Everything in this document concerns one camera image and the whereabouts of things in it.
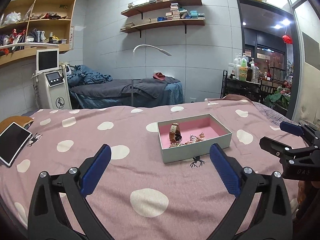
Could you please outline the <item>person right hand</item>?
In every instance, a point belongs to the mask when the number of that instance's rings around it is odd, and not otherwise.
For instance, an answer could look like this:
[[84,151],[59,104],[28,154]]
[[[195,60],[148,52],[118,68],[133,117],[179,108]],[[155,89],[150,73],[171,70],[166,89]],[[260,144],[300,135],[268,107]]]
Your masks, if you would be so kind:
[[304,200],[306,199],[306,195],[311,188],[319,189],[320,182],[319,181],[299,181],[298,182],[297,201],[299,205],[301,205],[304,202]]

